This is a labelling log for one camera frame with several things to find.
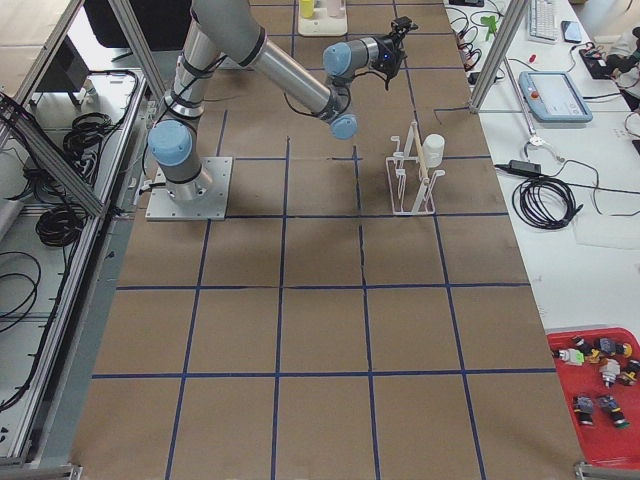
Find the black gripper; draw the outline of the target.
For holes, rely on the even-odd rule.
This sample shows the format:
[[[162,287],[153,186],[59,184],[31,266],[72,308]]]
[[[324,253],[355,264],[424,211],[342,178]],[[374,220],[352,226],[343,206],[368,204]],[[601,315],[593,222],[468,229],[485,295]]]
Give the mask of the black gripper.
[[[389,91],[391,80],[398,74],[406,52],[402,46],[403,33],[392,32],[374,38],[378,53],[372,60],[372,68],[384,75],[384,88]]]

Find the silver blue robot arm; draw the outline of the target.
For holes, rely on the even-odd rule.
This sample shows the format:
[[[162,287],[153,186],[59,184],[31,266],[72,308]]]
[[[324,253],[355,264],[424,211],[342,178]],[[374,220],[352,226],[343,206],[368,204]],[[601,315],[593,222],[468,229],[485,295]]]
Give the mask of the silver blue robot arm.
[[[416,27],[403,16],[392,21],[387,35],[327,47],[323,52],[326,79],[319,81],[269,40],[248,2],[192,2],[191,24],[174,83],[147,139],[165,176],[169,197],[174,201],[198,200],[213,186],[214,180],[196,152],[196,123],[204,112],[207,81],[225,59],[263,74],[286,99],[303,105],[304,115],[327,123],[334,137],[345,140],[358,130],[350,93],[358,70],[367,68],[393,79],[406,57],[403,40]]]

